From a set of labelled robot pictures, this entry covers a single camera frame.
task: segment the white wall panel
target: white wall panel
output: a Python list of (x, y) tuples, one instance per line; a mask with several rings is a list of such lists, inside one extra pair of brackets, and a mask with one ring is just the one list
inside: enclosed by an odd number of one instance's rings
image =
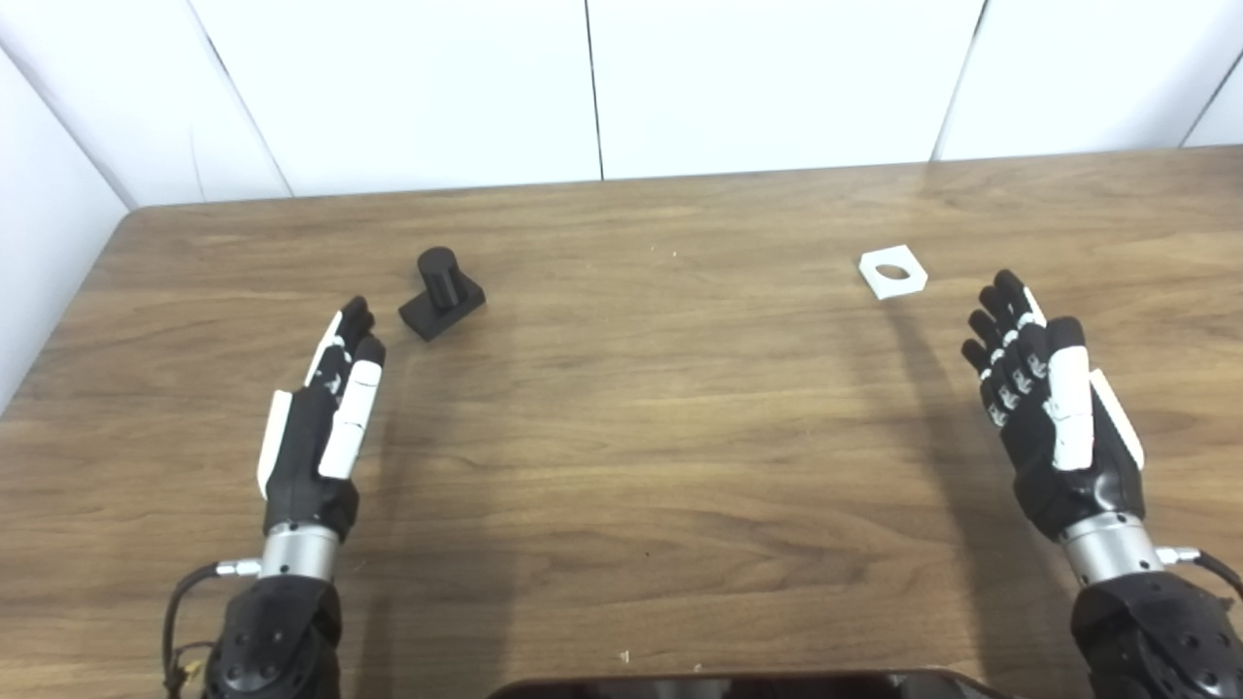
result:
[(0, 413), (126, 214), (0, 52)]
[(131, 205), (288, 195), (185, 0), (0, 0), (0, 42)]
[(1243, 68), (1238, 66), (1234, 66), (1234, 71), (1192, 129), (1185, 146), (1236, 143), (1243, 143)]
[(195, 0), (297, 195), (599, 178), (582, 0)]
[(1243, 0), (991, 0), (940, 155), (1176, 147), (1243, 50)]
[(927, 160), (979, 0), (589, 0), (605, 178)]

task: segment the black cable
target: black cable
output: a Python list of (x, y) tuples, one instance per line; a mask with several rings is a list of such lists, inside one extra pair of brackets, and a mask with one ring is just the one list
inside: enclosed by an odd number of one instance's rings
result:
[(1234, 568), (1227, 566), (1221, 560), (1209, 556), (1206, 551), (1201, 551), (1199, 556), (1196, 556), (1193, 562), (1206, 571), (1224, 580), (1227, 585), (1234, 588), (1234, 593), (1243, 599), (1243, 578), (1239, 577), (1239, 573), (1234, 572)]
[(164, 668), (164, 689), (168, 692), (169, 699), (175, 699), (181, 693), (181, 684), (185, 683), (185, 673), (178, 665), (178, 658), (180, 658), (183, 650), (188, 650), (195, 644), (188, 644), (186, 647), (178, 648), (174, 653), (173, 649), (173, 631), (177, 627), (177, 608), (181, 606), (181, 597), (190, 591), (195, 585), (205, 580), (214, 577), (220, 577), (216, 575), (216, 562), (208, 563), (201, 568), (196, 568), (190, 572), (190, 575), (181, 578), (173, 588), (173, 595), (168, 598), (168, 608), (164, 611), (164, 632), (160, 636), (160, 660)]

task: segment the wooden table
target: wooden table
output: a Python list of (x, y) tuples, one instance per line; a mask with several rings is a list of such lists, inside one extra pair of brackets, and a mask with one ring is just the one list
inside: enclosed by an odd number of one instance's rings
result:
[[(173, 582), (260, 550), (270, 392), (363, 294), (347, 695), (941, 667), (1085, 697), (965, 320), (1003, 266), (1079, 316), (1150, 530), (1243, 563), (1241, 193), (1223, 148), (140, 210), (0, 422), (0, 685), (158, 693)], [(858, 259), (901, 243), (929, 286), (876, 301)], [(488, 305), (425, 345), (397, 307), (431, 245)]]

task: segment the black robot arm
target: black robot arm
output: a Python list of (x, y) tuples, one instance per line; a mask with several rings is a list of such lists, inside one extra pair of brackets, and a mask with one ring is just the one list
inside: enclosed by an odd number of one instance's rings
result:
[[(352, 300), (328, 326), (302, 388), (277, 391), (272, 398), (259, 458), (260, 493), (267, 500), (264, 555), (215, 563), (198, 575), (259, 576), (229, 602), (204, 670), (205, 697), (341, 695), (341, 602), (332, 581), (337, 549), (358, 514), (349, 476), (383, 374), (384, 346), (370, 335), (374, 322), (367, 301)], [(172, 650), (183, 592), (179, 586), (165, 619), (169, 697), (185, 680)]]
[(1089, 369), (1079, 321), (1045, 322), (1009, 270), (979, 302), (968, 318), (979, 341), (962, 353), (1001, 428), (1023, 514), (1062, 545), (1081, 586), (1071, 634), (1096, 697), (1243, 697), (1243, 646), (1223, 601), (1165, 568), (1193, 562), (1238, 592), (1243, 583), (1196, 549), (1152, 545), (1144, 450), (1105, 374)]

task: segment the black peg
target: black peg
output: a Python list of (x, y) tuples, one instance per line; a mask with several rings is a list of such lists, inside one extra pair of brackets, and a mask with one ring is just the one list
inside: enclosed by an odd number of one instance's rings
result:
[(398, 308), (398, 313), (426, 342), (484, 305), (484, 290), (462, 274), (457, 256), (447, 248), (433, 248), (419, 255), (419, 276), (428, 290)]

